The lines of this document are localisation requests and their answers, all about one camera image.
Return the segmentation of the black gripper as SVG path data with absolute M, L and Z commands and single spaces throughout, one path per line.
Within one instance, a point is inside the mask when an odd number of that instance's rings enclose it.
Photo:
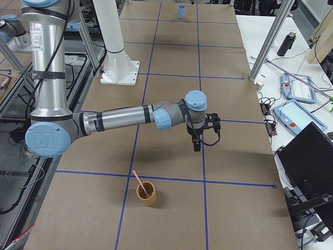
M 200 152 L 201 151 L 201 135 L 204 132 L 204 127 L 202 126 L 201 128 L 193 128 L 192 126 L 189 126 L 188 124 L 186 125 L 186 129 L 188 134 L 191 135 L 192 142 L 193 142 L 193 147 L 195 152 Z

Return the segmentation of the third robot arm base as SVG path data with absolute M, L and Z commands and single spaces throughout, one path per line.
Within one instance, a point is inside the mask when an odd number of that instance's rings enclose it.
M 16 15 L 1 16 L 1 40 L 14 52 L 31 52 L 30 34 Z

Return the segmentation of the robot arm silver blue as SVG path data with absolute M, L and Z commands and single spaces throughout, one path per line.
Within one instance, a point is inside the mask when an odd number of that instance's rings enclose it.
M 77 22 L 78 1 L 23 1 L 22 14 L 30 25 L 35 109 L 25 134 L 28 149 L 38 156 L 63 154 L 77 139 L 110 129 L 155 123 L 160 130 L 185 123 L 195 151 L 208 127 L 207 97 L 190 91 L 176 104 L 120 108 L 102 112 L 73 113 L 67 106 L 65 46 L 63 37 L 70 22 Z

